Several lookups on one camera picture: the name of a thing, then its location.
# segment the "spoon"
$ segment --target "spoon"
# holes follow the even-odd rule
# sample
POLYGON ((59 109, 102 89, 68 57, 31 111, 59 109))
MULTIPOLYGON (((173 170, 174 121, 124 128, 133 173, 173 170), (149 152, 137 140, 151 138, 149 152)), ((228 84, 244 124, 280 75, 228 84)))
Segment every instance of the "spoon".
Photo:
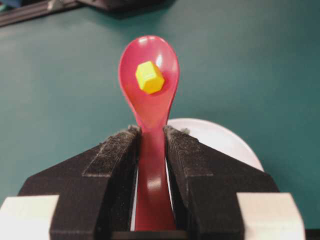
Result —
POLYGON ((180 69, 173 48, 158 36, 141 36, 125 48, 118 67, 120 87, 137 124, 142 129, 135 212, 136 231, 176 229, 171 208, 165 164, 165 135, 180 69), (147 94, 136 79, 141 63, 152 61, 160 69, 164 84, 147 94))

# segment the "white plate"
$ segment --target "white plate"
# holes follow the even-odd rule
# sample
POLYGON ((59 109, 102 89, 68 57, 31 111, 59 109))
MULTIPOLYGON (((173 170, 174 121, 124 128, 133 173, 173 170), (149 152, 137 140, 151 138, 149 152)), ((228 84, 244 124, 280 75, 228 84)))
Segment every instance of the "white plate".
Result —
POLYGON ((190 136, 197 138, 200 143, 229 155, 256 169, 263 167, 254 151, 238 135, 214 122, 195 118, 170 119, 168 125, 177 130, 189 129, 190 136))

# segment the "spoon bowl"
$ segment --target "spoon bowl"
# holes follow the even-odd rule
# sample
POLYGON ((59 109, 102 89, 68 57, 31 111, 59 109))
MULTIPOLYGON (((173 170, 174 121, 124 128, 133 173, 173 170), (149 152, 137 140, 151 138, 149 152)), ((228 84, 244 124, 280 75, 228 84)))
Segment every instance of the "spoon bowl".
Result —
POLYGON ((161 37, 142 36, 126 47, 120 60, 118 77, 124 96, 142 129, 166 124, 178 87, 179 75, 176 53, 161 37), (165 80, 162 89, 154 94, 142 91, 135 75, 137 66, 147 61, 157 65, 165 80))

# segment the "yellow nut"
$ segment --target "yellow nut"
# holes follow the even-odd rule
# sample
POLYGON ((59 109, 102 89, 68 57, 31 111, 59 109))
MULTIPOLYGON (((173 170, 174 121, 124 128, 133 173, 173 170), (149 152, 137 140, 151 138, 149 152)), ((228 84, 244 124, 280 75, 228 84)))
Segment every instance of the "yellow nut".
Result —
POLYGON ((162 73, 152 61, 139 64, 136 68, 135 77, 139 88, 147 94, 160 91, 165 83, 162 73))

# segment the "teal work surface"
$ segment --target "teal work surface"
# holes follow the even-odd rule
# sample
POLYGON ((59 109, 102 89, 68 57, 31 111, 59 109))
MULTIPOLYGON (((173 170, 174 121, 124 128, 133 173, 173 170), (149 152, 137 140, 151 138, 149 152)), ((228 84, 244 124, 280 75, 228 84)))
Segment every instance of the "teal work surface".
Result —
POLYGON ((237 133, 293 194, 305 227, 320 228, 319 25, 318 0, 176 0, 144 14, 84 7, 0 28, 0 202, 135 123, 118 62, 131 40, 158 35, 181 69, 170 118, 237 133))

